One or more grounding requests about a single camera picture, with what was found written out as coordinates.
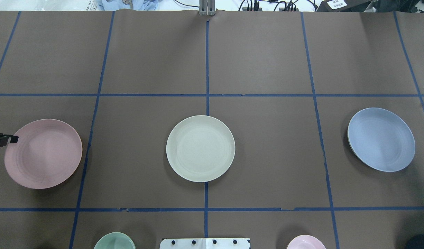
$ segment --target pink bowl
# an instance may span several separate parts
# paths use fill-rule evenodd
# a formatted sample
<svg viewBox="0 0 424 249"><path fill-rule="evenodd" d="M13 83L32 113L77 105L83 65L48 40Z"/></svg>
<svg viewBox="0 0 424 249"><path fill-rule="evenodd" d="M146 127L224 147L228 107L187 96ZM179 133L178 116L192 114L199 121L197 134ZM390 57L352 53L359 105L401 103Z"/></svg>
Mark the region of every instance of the pink bowl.
<svg viewBox="0 0 424 249"><path fill-rule="evenodd" d="M4 164L18 184L43 189L65 181L80 164L83 146L69 124L55 119L28 123L14 134L17 143L8 144Z"/></svg>
<svg viewBox="0 0 424 249"><path fill-rule="evenodd" d="M287 249L326 249L326 247L313 236L300 235L291 240Z"/></svg>

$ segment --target white plate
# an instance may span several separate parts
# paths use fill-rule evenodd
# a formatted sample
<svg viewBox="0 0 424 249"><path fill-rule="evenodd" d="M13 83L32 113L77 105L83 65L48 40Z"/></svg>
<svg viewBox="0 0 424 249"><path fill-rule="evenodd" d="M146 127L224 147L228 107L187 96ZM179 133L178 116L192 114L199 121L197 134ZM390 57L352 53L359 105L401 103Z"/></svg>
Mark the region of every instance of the white plate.
<svg viewBox="0 0 424 249"><path fill-rule="evenodd" d="M212 181L228 170L235 156L229 128L210 116L193 116L169 134L167 159L177 174L193 182Z"/></svg>
<svg viewBox="0 0 424 249"><path fill-rule="evenodd" d="M326 249L326 247L313 236L300 235L291 240L287 249Z"/></svg>
<svg viewBox="0 0 424 249"><path fill-rule="evenodd" d="M349 144L368 166L384 171L402 170L415 156L415 139L395 113L381 108L357 112L348 127Z"/></svg>

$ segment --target blue tape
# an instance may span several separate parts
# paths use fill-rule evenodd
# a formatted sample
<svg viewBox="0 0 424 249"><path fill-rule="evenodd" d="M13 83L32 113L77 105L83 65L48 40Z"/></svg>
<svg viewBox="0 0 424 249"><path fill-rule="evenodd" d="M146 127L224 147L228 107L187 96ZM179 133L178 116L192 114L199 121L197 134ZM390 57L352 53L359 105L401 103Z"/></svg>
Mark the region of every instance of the blue tape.
<svg viewBox="0 0 424 249"><path fill-rule="evenodd" d="M395 211L395 210L424 210L424 206L363 206L335 207L334 211Z"/></svg>
<svg viewBox="0 0 424 249"><path fill-rule="evenodd" d="M209 115L209 20L206 22L206 115Z"/></svg>
<svg viewBox="0 0 424 249"><path fill-rule="evenodd" d="M315 94L317 97L418 97L417 94Z"/></svg>
<svg viewBox="0 0 424 249"><path fill-rule="evenodd" d="M112 12L111 25L109 27L108 40L106 42L106 50L104 52L103 67L101 68L100 83L98 85L98 93L97 93L97 99L95 101L94 115L92 116L91 131L89 133L89 140L87 142L87 148L86 148L86 156L84 158L83 174L81 176L80 190L78 191L78 200L77 200L77 203L76 203L76 211L75 211L75 217L74 217L74 224L72 226L71 238L70 238L70 242L69 242L69 249L72 249L73 241L74 241L74 238L75 238L76 225L77 225L77 222L78 222L78 212L79 212L79 208L80 208L80 204L81 204L81 197L83 195L84 179L86 177L87 161L89 159L89 149L90 149L91 144L92 144L92 135L93 135L93 131L94 131L95 117L97 115L98 102L100 101L100 92L101 92L101 87L103 85L103 76L104 76L104 70L106 68L106 60L108 58L109 43L111 41L111 34L112 34L112 26L114 24L114 17L115 17L115 11Z"/></svg>
<svg viewBox="0 0 424 249"><path fill-rule="evenodd" d="M305 45L305 48L306 48L307 66L308 66L308 69L309 69L310 85L312 86L313 104L315 106L316 123L318 125L318 134L320 136L321 149L323 150L324 168L326 170L326 185L327 185L327 192L328 192L328 195L329 195L329 204L330 204L330 207L333 208L332 190L331 190L331 187L330 187L330 179L329 179L329 169L327 167L327 160L326 160L326 150L324 149L323 132L321 131L320 114L318 112L318 103L316 102L315 84L313 82L312 66L310 64L309 47L307 45L306 26L305 26L305 22L304 22L303 13L300 12L300 14L301 14L301 24L302 24L302 27L303 27L304 45ZM338 240L337 221L335 220L335 213L333 211L331 211L331 213L332 213L333 233L335 235L335 244L337 246L337 249L340 249L340 243L339 243L339 240Z"/></svg>
<svg viewBox="0 0 424 249"><path fill-rule="evenodd" d="M6 43L6 47L4 48L3 56L1 57L1 60L0 60L0 70L1 70L1 66L3 65L4 58L6 57L6 53L8 52L9 45L11 44L12 37L14 36L14 32L16 31L16 27L18 24L18 20L20 19L20 15L21 15L21 11L19 11L19 13L17 14L14 27L12 27L11 35L9 36L8 42Z"/></svg>
<svg viewBox="0 0 424 249"><path fill-rule="evenodd" d="M98 96L97 93L0 93L0 96ZM203 93L100 93L100 96L152 96L152 97L207 97ZM283 93L283 94L209 94L210 97L313 97L313 94ZM317 97L419 97L418 94L332 94L316 93Z"/></svg>
<svg viewBox="0 0 424 249"><path fill-rule="evenodd" d="M75 208L7 208L0 207L0 212L75 212Z"/></svg>
<svg viewBox="0 0 424 249"><path fill-rule="evenodd" d="M0 207L0 212L75 212L76 208L19 208ZM422 211L424 206L353 206L353 207L298 207L292 210L279 207L211 207L208 212L316 212L316 211ZM204 212L205 208L79 208L78 212Z"/></svg>
<svg viewBox="0 0 424 249"><path fill-rule="evenodd" d="M236 208L236 207L222 207L222 208L218 208L218 207L211 207L211 208L208 208L208 211L210 211L210 212L268 212L268 211L281 211L281 208L276 208L276 207L267 207L267 208L265 208L265 207L255 207L255 208L253 208L253 207L239 207L239 208Z"/></svg>
<svg viewBox="0 0 424 249"><path fill-rule="evenodd" d="M397 26L397 31L398 31L398 36L400 38L401 46L403 48L403 52L404 52L404 55L405 55L405 58L406 58L406 61L407 61L407 65L408 65L408 68L410 70L410 74L412 75L413 83L415 84L416 92L418 93L418 97L420 98L421 106L423 107L423 112L424 112L423 97L421 95L421 91L420 91L420 88L418 86L418 82L416 82L416 77L415 77L415 74L414 74L413 69L412 69L412 64L410 63L410 59L408 58L407 51L405 49L403 37L401 35L400 25L398 23L397 13L395 11L394 11L394 19L395 19L395 24Z"/></svg>
<svg viewBox="0 0 424 249"><path fill-rule="evenodd" d="M97 96L96 93L0 93L0 96Z"/></svg>
<svg viewBox="0 0 424 249"><path fill-rule="evenodd" d="M208 238L209 182L204 183L204 237Z"/></svg>
<svg viewBox="0 0 424 249"><path fill-rule="evenodd" d="M204 97L206 94L183 94L183 93L101 93L100 96L150 96L150 97Z"/></svg>
<svg viewBox="0 0 424 249"><path fill-rule="evenodd" d="M210 94L212 97L312 97L313 94L294 94L294 93L286 93L286 94L239 94L239 93L231 93L231 94Z"/></svg>

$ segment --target cloth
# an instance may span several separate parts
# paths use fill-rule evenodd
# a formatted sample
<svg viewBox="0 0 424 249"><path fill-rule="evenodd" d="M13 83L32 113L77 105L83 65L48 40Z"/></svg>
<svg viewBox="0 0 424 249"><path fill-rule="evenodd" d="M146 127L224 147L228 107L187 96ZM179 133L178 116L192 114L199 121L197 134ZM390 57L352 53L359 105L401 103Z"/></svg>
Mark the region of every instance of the cloth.
<svg viewBox="0 0 424 249"><path fill-rule="evenodd" d="M97 0L101 10L115 11L119 9L130 9L128 4L122 0ZM158 0L132 0L133 10L155 10Z"/></svg>

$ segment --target white label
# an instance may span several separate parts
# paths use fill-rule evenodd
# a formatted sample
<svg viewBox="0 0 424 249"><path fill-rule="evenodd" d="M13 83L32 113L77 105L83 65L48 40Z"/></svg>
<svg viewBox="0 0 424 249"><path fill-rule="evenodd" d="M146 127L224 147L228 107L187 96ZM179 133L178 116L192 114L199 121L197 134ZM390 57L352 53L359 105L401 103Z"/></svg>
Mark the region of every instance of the white label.
<svg viewBox="0 0 424 249"><path fill-rule="evenodd" d="M327 4L332 9L338 9L338 8L342 8L344 6L348 6L344 0L332 0L332 1L327 2Z"/></svg>

